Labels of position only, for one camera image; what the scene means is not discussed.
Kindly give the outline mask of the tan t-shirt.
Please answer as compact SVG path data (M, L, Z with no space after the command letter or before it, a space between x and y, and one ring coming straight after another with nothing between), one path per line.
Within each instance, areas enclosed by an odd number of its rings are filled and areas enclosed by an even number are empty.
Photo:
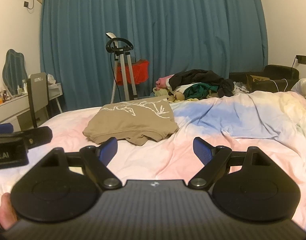
M88 122L83 135L96 144L111 137L142 146L159 142L178 130L166 96L104 105Z

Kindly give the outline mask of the pile of mixed clothes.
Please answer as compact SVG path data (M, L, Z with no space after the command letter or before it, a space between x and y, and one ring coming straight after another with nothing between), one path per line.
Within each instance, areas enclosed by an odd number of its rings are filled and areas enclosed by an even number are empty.
M166 95L170 102L231 97L249 92L243 82L225 79L211 70L201 69L161 77L152 90L154 96Z

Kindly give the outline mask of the white dressing desk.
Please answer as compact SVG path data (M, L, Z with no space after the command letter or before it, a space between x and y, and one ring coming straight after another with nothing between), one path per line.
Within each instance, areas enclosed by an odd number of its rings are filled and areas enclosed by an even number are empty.
M63 95L61 83L48 86L49 103L56 102L59 112L63 113L59 98ZM11 123L14 131L33 128L28 95L15 97L0 104L0 124Z

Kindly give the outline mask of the grey desk chair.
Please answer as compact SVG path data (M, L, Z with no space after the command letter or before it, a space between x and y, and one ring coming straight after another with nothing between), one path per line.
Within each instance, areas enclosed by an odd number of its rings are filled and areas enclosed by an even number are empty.
M31 74L26 79L29 110L17 117L22 131L37 128L48 119L49 104L48 80L45 72Z

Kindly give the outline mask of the pastel bed duvet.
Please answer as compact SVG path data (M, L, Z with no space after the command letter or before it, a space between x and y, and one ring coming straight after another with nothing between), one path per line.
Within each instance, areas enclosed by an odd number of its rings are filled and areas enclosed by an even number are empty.
M178 131L160 142L118 143L109 169L121 180L183 179L202 164L193 140L245 151L257 146L301 189L293 220L306 230L306 98L296 92L254 92L171 105Z

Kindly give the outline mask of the cardboard box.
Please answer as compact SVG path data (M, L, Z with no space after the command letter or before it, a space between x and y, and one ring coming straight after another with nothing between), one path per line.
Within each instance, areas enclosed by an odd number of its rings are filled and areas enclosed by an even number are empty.
M246 75L246 86L249 91L253 89L255 86L255 83L261 82L261 81L268 81L270 78L269 77L263 77L263 76L256 76L256 75Z

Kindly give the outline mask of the white pillow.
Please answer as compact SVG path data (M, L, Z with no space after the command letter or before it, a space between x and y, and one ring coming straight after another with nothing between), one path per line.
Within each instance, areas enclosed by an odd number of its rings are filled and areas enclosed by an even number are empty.
M301 94L306 98L306 78L300 79L291 89L292 92Z

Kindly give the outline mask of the garment steamer stand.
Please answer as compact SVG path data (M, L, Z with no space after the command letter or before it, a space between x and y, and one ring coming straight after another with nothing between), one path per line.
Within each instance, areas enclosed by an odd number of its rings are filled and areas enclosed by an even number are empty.
M130 100L128 80L127 80L127 75L126 75L127 67L129 70L129 76L130 76L130 81L131 81L132 98L133 100L134 99L137 100L138 95L137 95L137 89L135 85L135 78L133 74L133 67L132 67L131 55L130 55L130 51L134 49L133 44L125 38L117 37L112 32L106 32L105 35L109 39L105 46L106 51L109 54L114 54L114 68L112 68L114 82L112 86L112 94L111 94L110 103L114 102L116 88L118 87L118 84L117 84L118 64L120 64L120 69L122 73L122 86L124 89L125 100L126 101Z

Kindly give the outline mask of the red cloth on stand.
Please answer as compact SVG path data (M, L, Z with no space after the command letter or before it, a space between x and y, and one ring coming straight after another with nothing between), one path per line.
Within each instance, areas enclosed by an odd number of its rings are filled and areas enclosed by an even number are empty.
M148 67L149 67L149 61L147 60L139 60L136 63L132 64L132 71L133 71L135 85L144 83L149 78ZM116 81L117 85L119 86L123 85L122 68L120 63L117 64Z

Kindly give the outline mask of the teal curtain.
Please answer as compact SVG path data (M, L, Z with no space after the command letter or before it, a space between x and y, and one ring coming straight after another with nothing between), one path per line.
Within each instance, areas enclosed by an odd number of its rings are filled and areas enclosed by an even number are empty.
M261 70L268 41L261 0L43 0L40 60L62 84L68 110L109 103L113 85L106 33L133 43L149 61L138 88L189 69Z

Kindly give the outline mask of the wavy frame mirror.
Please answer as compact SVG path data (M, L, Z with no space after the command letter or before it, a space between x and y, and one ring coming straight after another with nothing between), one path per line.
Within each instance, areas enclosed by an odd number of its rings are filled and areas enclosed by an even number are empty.
M22 81L28 79L25 69L24 55L9 49L5 56L2 69L2 79L11 95L17 94L17 87L22 86Z

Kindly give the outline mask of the black wall socket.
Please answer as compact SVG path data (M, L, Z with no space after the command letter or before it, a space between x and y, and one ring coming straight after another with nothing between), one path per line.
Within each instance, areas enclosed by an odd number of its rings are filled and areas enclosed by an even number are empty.
M306 55L296 55L296 60L298 64L306 65Z

